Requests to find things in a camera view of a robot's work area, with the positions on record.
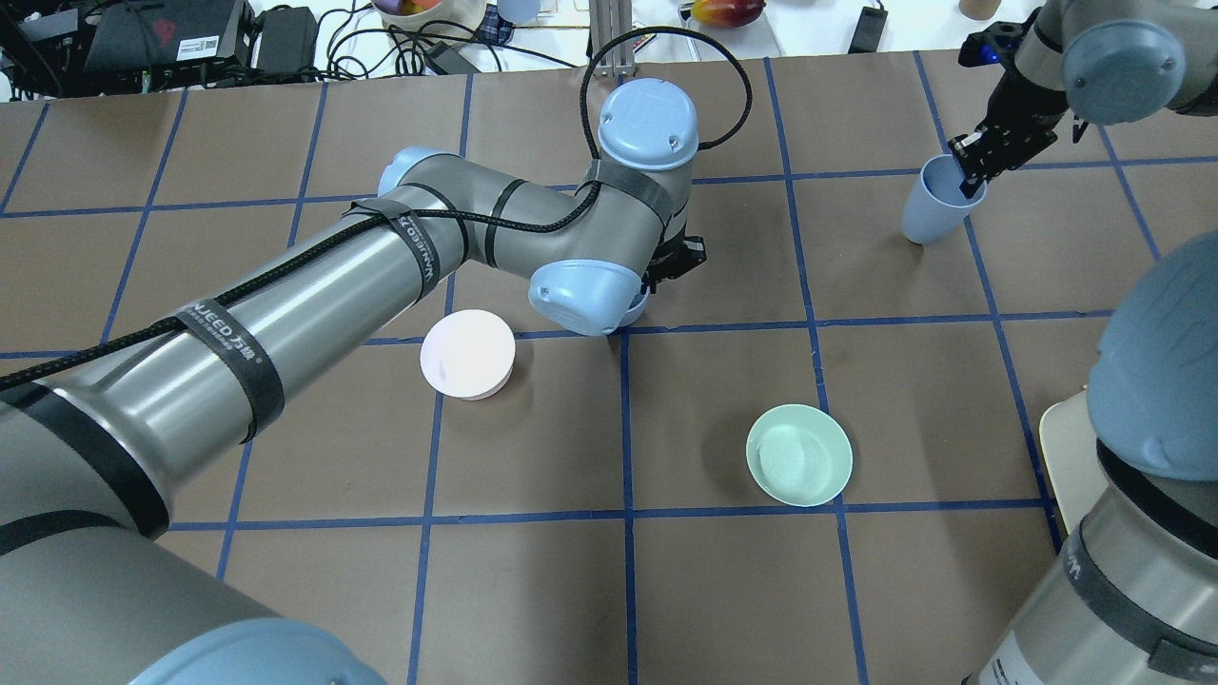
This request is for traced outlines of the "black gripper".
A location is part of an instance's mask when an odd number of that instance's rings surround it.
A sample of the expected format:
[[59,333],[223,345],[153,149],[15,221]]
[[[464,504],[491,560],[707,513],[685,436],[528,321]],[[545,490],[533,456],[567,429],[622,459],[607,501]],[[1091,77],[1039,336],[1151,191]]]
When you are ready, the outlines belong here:
[[1018,169],[1054,143],[1061,122],[1061,91],[998,88],[987,117],[971,133],[952,138],[952,157],[963,174],[960,191],[973,199],[983,184]]

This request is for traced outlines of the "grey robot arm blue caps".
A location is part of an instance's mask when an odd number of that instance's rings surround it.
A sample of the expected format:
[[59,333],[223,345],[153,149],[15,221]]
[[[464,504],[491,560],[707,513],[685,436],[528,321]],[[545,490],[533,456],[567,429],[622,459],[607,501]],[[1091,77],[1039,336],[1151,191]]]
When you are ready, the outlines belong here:
[[[1173,1],[1049,1],[1013,37],[963,43],[1001,65],[987,117],[949,143],[938,197],[923,169],[903,229],[948,233],[987,182],[1088,126],[1160,108],[1216,113],[1216,11]],[[1161,258],[1114,308],[1085,390],[1105,489],[970,684],[1216,681],[1216,233]]]

